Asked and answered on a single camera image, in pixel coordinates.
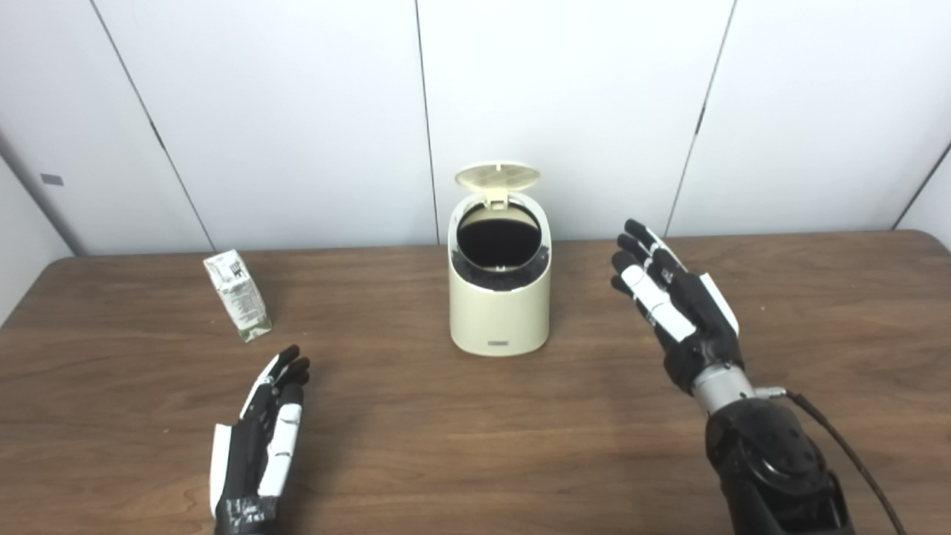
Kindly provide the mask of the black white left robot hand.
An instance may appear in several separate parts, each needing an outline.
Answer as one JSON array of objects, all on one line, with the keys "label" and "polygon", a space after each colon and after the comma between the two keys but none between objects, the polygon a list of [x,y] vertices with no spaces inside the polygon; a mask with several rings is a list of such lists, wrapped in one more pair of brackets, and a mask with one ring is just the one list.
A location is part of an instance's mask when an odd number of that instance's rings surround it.
[{"label": "black white left robot hand", "polygon": [[310,361],[297,345],[259,373],[234,424],[216,424],[210,512],[216,534],[276,534],[302,422]]}]

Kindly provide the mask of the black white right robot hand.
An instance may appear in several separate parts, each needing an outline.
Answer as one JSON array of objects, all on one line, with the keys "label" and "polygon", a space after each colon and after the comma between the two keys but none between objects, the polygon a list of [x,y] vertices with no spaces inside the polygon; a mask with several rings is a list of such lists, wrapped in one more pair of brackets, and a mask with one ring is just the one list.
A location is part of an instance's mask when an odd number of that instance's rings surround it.
[{"label": "black white right robot hand", "polygon": [[702,372],[744,368],[739,322],[709,274],[687,270],[655,231],[634,219],[616,238],[611,286],[633,301],[663,350],[663,368],[692,394]]}]

